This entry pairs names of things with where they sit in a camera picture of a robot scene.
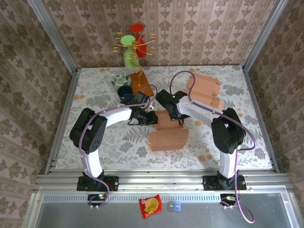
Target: small bowl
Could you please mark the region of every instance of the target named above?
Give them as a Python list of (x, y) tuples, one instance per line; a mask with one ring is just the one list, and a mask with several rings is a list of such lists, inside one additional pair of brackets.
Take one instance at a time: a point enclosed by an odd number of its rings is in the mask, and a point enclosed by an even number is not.
[(116, 75), (112, 80), (112, 86), (118, 90), (121, 86), (131, 85), (131, 78), (128, 75)]

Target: wallpaper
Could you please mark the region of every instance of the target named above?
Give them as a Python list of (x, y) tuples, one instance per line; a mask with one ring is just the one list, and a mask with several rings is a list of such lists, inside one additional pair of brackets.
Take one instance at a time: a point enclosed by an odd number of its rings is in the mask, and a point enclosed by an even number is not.
[(249, 71), (280, 169), (304, 215), (304, 1), (291, 0)]
[(19, 228), (71, 75), (26, 0), (0, 1), (0, 227)]
[(77, 67), (119, 67), (117, 32), (159, 39), (142, 66), (232, 65), (248, 55), (274, 0), (42, 0)]

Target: snack package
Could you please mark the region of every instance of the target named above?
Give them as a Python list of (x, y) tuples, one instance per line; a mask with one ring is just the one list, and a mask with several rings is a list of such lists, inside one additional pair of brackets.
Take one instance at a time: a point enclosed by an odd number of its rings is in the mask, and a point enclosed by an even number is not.
[(159, 195), (140, 199), (139, 206), (142, 212), (142, 218), (146, 219), (151, 214), (159, 213), (162, 210), (162, 201)]

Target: cardboard box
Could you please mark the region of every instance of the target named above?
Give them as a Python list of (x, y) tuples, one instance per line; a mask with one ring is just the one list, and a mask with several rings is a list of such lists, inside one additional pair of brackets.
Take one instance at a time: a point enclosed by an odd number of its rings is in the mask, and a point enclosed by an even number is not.
[[(183, 89), (183, 92), (188, 93), (188, 89)], [(214, 108), (224, 109), (224, 103), (216, 96), (200, 93), (197, 91), (191, 92), (191, 98), (203, 104), (209, 105)]]
[[(224, 103), (216, 97), (220, 92), (220, 85), (222, 84), (217, 78), (205, 76), (205, 75), (195, 75), (195, 85), (191, 91), (191, 98), (209, 105), (214, 108), (224, 109)], [(193, 84), (193, 76), (187, 81), (186, 87), (183, 92), (188, 93), (189, 89)]]
[(166, 110), (156, 112), (158, 123), (157, 131), (149, 135), (149, 148), (151, 151), (181, 150), (189, 138), (189, 130), (180, 126), (179, 122), (171, 121)]
[[(195, 75), (195, 85), (192, 91), (197, 91), (209, 95), (218, 95), (220, 91), (220, 85), (222, 84), (217, 78), (208, 77), (205, 75)], [(193, 77), (191, 77), (186, 84), (188, 89), (191, 88), (193, 84)]]

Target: floral tablecloth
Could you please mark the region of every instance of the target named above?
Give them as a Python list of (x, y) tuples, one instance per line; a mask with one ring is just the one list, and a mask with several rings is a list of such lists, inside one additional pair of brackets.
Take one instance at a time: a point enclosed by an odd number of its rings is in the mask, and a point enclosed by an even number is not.
[[(247, 89), (243, 72), (239, 66), (154, 66), (144, 67), (151, 84), (160, 90), (169, 89), (172, 76), (181, 71), (217, 77), (221, 82), (218, 97), (228, 107), (234, 108), (241, 122), (257, 140), (254, 151), (242, 152), (239, 156), (241, 169), (271, 169), (256, 113)], [(58, 155), (57, 169), (81, 169), (82, 164), (78, 148), (69, 139), (69, 133), (81, 111), (89, 107), (93, 110), (114, 106), (119, 98), (111, 85), (113, 76), (133, 73), (125, 67), (83, 68), (69, 114), (64, 138)], [(173, 82), (173, 92), (185, 89), (189, 74), (180, 74)], [(163, 108), (157, 104), (157, 110)], [(193, 118), (187, 118), (184, 124), (189, 129), (189, 139), (182, 150), (152, 152), (148, 148), (149, 133), (155, 131), (152, 126), (128, 126), (126, 121), (109, 126), (105, 133), (99, 157), (105, 169), (156, 169), (185, 168), (210, 169), (219, 167), (219, 150), (213, 143), (212, 131), (206, 125)], [(246, 136), (242, 147), (250, 147), (253, 142)]]

